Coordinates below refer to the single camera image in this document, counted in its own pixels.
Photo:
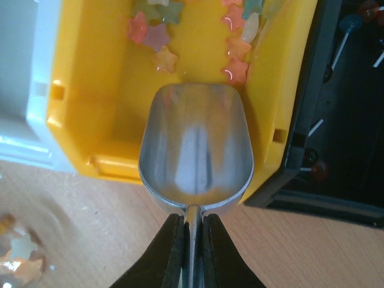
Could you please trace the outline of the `yellow plastic bin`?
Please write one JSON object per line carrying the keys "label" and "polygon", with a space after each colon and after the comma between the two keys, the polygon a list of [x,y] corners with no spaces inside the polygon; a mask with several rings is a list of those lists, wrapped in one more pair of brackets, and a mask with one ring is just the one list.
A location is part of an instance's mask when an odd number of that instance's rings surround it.
{"label": "yellow plastic bin", "polygon": [[[229,39],[248,29],[244,1],[63,1],[46,122],[75,170],[138,184],[139,149],[157,90],[228,83]],[[255,172],[245,198],[281,166],[319,1],[264,1],[254,40],[236,50]]]}

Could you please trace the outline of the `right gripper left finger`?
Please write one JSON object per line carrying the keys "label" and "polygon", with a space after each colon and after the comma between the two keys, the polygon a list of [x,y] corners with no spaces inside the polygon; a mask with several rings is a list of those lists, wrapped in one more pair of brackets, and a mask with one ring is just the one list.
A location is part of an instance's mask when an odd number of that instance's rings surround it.
{"label": "right gripper left finger", "polygon": [[142,256],[111,287],[178,287],[184,232],[183,216],[170,214]]}

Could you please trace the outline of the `black plastic bin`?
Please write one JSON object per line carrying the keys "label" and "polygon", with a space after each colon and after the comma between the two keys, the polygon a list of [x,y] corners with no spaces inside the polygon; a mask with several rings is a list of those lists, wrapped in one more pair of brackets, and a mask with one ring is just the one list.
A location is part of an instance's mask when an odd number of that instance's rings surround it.
{"label": "black plastic bin", "polygon": [[247,206],[383,228],[383,2],[320,1],[278,170]]}

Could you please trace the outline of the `white plastic bin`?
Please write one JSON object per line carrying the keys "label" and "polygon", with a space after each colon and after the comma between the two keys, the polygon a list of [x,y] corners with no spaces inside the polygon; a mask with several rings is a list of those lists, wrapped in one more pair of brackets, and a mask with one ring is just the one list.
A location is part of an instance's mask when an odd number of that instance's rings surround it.
{"label": "white plastic bin", "polygon": [[1,159],[75,173],[46,124],[61,1],[1,1]]}

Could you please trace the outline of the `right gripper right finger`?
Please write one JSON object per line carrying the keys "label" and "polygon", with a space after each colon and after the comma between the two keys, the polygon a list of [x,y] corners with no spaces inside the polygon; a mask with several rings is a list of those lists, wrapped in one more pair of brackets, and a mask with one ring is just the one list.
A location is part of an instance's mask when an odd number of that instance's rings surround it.
{"label": "right gripper right finger", "polygon": [[203,218],[202,236],[205,287],[265,287],[244,262],[217,214]]}

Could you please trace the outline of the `metal scoop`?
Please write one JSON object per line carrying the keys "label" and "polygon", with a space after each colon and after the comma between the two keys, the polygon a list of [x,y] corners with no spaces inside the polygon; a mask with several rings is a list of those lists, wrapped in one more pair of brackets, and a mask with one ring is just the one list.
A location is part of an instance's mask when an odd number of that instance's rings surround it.
{"label": "metal scoop", "polygon": [[254,157],[245,112],[228,85],[174,84],[155,95],[139,156],[146,189],[184,218],[178,287],[205,287],[203,218],[234,207],[249,186]]}

